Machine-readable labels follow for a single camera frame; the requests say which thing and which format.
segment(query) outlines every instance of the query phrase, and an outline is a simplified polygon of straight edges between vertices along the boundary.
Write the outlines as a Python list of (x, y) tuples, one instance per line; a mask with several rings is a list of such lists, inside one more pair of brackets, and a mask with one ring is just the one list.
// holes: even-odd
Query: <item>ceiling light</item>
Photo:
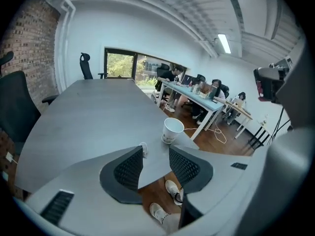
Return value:
[(218, 37), (222, 43), (222, 46), (225, 50), (225, 53), (231, 53), (231, 50), (230, 50), (230, 46), (228, 45), (228, 42), (227, 42), (227, 39), (226, 39), (226, 36), (225, 34), (218, 34)]

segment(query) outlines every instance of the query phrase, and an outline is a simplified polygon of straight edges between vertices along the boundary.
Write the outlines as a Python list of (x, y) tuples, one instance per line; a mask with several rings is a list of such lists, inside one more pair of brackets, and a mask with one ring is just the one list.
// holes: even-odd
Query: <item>sneaker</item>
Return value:
[(168, 213), (163, 210), (163, 208), (157, 204), (157, 203), (152, 203), (150, 204), (150, 213), (151, 215), (156, 218), (161, 224), (164, 220), (164, 218), (169, 215)]
[(165, 109), (168, 110), (169, 112), (175, 112), (175, 109), (171, 108), (170, 106), (166, 105)]
[(200, 115), (200, 114), (198, 114), (197, 116), (193, 116), (192, 118), (193, 118), (194, 120), (196, 120), (199, 115)]
[(176, 205), (178, 206), (181, 206), (182, 203), (181, 202), (178, 202), (176, 199), (175, 199), (175, 196), (176, 194), (179, 195), (179, 189), (177, 188), (177, 185), (171, 181), (171, 180), (168, 180), (165, 182), (165, 188), (167, 190), (167, 192), (169, 194), (171, 194), (172, 198), (173, 198), (173, 201)]

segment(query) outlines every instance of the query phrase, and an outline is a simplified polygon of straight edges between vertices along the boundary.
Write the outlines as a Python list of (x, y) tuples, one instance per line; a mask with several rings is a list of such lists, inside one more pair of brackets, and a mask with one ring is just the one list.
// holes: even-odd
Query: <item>chair headrest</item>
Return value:
[(89, 61), (90, 60), (90, 55), (88, 55), (87, 53), (81, 53), (80, 60), (82, 60), (81, 59), (82, 57), (83, 57), (84, 61)]

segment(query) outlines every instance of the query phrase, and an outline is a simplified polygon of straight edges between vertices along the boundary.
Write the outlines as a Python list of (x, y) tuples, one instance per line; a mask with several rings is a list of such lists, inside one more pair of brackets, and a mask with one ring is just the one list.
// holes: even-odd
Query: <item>gray table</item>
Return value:
[[(209, 124), (206, 126), (205, 131), (208, 130), (210, 125), (214, 122), (214, 120), (217, 118), (218, 114), (224, 108), (224, 104), (222, 104), (220, 102), (215, 103), (215, 102), (213, 102), (210, 99), (203, 99), (198, 94), (195, 94), (195, 93), (191, 92), (190, 91), (191, 88), (179, 86), (179, 85), (174, 84), (173, 82), (165, 82), (165, 81), (163, 81), (160, 91), (163, 92), (165, 87), (171, 88), (174, 91), (180, 93), (181, 95), (184, 95), (189, 100), (197, 103), (199, 106), (203, 107), (204, 109), (206, 109), (208, 111), (206, 117), (204, 118), (202, 123), (199, 125), (197, 130), (194, 132), (194, 134), (190, 138), (192, 140), (194, 140), (196, 138), (196, 136), (200, 133), (200, 131), (203, 129), (203, 127), (207, 124), (207, 122), (209, 121), (209, 119), (210, 119), (211, 115), (213, 114), (213, 112), (216, 111), (216, 113), (211, 118)], [(158, 101), (157, 101), (157, 106), (159, 106), (160, 103), (161, 103), (162, 95), (163, 95), (162, 93), (159, 94)]]
[[(166, 118), (131, 80), (77, 81), (32, 129), (15, 185), (33, 193), (74, 163), (146, 142), (138, 187), (146, 186), (171, 171), (168, 145), (161, 141)], [(198, 148), (185, 133), (174, 144)]]

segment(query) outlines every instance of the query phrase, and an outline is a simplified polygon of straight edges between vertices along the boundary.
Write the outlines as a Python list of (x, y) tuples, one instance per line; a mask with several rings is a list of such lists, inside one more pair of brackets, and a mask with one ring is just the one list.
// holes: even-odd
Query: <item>paper cup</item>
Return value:
[(184, 130), (182, 122), (176, 118), (167, 118), (164, 121), (162, 141), (166, 144), (171, 144), (180, 133)]

